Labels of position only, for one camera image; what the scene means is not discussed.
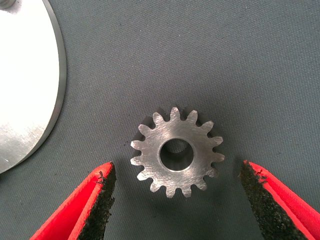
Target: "gear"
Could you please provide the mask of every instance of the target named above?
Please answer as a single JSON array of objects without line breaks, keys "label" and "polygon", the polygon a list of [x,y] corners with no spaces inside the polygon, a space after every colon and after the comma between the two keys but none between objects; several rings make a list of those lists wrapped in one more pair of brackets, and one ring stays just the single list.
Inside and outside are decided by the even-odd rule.
[{"label": "gear", "polygon": [[[170,120],[165,121],[164,117],[155,112],[153,121],[155,128],[146,125],[139,125],[138,129],[145,140],[133,140],[131,146],[141,151],[141,155],[131,159],[131,164],[144,166],[137,178],[142,181],[152,178],[150,186],[152,192],[156,192],[161,186],[166,187],[166,196],[172,198],[176,189],[181,189],[183,195],[191,196],[191,185],[196,185],[201,190],[207,189],[204,176],[216,177],[217,170],[212,167],[212,163],[221,162],[225,156],[213,152],[213,148],[223,142],[221,136],[209,138],[207,134],[211,131],[214,123],[207,121],[201,126],[196,124],[198,112],[191,111],[185,120],[181,120],[177,107],[173,107],[170,113]],[[163,161],[163,147],[169,141],[182,140],[191,146],[191,161],[184,161],[183,169],[173,169],[168,167]]]}]

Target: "round metal plate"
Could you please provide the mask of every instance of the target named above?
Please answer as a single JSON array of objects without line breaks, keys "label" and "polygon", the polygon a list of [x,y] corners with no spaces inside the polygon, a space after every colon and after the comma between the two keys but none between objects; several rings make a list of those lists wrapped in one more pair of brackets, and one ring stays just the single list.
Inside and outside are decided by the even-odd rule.
[{"label": "round metal plate", "polygon": [[63,103],[67,66],[62,34],[47,0],[0,10],[0,173],[47,138]]}]

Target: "red plastic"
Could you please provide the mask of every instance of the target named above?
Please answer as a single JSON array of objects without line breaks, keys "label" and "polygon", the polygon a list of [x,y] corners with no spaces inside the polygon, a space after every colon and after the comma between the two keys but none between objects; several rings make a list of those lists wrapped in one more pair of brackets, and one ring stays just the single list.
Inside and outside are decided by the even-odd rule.
[{"label": "red plastic", "polygon": [[320,213],[314,210],[290,188],[263,167],[249,163],[255,174],[262,177],[260,182],[271,193],[274,200],[284,209],[295,226],[309,239],[320,240]]},{"label": "red plastic", "polygon": [[113,167],[108,162],[93,170],[30,240],[76,240],[102,190],[100,172],[107,178]]}]

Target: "center hole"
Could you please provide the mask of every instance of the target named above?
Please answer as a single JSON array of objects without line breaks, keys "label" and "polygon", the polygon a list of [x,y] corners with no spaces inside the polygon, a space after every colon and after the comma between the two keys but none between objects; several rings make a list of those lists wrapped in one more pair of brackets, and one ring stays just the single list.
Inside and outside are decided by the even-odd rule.
[{"label": "center hole", "polygon": [[163,165],[173,171],[186,169],[194,159],[191,145],[181,139],[167,141],[160,150]]}]

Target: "gear tooth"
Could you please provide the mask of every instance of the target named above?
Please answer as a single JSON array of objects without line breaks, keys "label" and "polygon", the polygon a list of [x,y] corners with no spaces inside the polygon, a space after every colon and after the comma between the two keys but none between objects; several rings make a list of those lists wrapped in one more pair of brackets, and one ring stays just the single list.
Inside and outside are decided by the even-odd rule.
[{"label": "gear tooth", "polygon": [[207,184],[206,184],[205,180],[203,180],[203,179],[198,181],[195,185],[198,187],[198,189],[200,189],[202,191],[205,191],[207,189]]},{"label": "gear tooth", "polygon": [[143,142],[139,140],[134,140],[131,142],[131,147],[133,147],[135,150],[141,151],[143,148]]},{"label": "gear tooth", "polygon": [[135,157],[131,158],[130,161],[131,161],[131,164],[135,165],[135,166],[143,165],[141,156],[135,156]]},{"label": "gear tooth", "polygon": [[146,180],[148,176],[146,176],[146,172],[143,170],[141,171],[138,176],[136,176],[140,181]]},{"label": "gear tooth", "polygon": [[153,118],[153,121],[154,121],[155,125],[159,125],[159,124],[161,124],[161,123],[163,123],[165,121],[164,118],[158,112],[155,112],[153,114],[152,118]]},{"label": "gear tooth", "polygon": [[172,199],[175,193],[176,193],[175,188],[166,187],[165,194],[167,198]]},{"label": "gear tooth", "polygon": [[214,136],[214,137],[209,138],[209,139],[211,141],[211,145],[212,145],[213,148],[216,147],[216,146],[219,146],[224,141],[222,136]]},{"label": "gear tooth", "polygon": [[191,197],[191,188],[190,186],[188,188],[181,188],[182,194],[186,197],[186,198],[190,198]]},{"label": "gear tooth", "polygon": [[213,153],[213,161],[214,163],[220,163],[223,160],[225,160],[225,155],[218,153],[218,152],[214,152]]},{"label": "gear tooth", "polygon": [[211,131],[211,129],[214,127],[214,122],[213,121],[207,121],[200,128],[202,128],[205,133],[207,134],[208,132]]},{"label": "gear tooth", "polygon": [[144,135],[144,136],[147,136],[148,133],[149,133],[149,131],[151,131],[151,128],[150,128],[150,127],[148,127],[148,126],[146,126],[146,125],[143,125],[143,124],[140,124],[140,125],[138,126],[138,128],[139,128],[140,133],[141,133],[142,135]]},{"label": "gear tooth", "polygon": [[192,110],[190,113],[189,113],[189,115],[188,115],[188,117],[186,118],[186,120],[188,121],[188,122],[191,122],[191,123],[196,123],[196,121],[198,120],[198,112],[196,111],[196,110]]},{"label": "gear tooth", "polygon": [[209,176],[210,178],[216,178],[218,177],[219,173],[218,173],[218,170],[215,169],[215,168],[211,168],[207,173],[206,173],[207,176]]},{"label": "gear tooth", "polygon": [[161,188],[161,185],[160,184],[157,184],[154,180],[153,182],[151,183],[151,186],[150,186],[150,191],[155,193],[156,191],[158,191],[159,189]]},{"label": "gear tooth", "polygon": [[180,112],[177,107],[173,107],[170,112],[170,121],[180,119]]}]

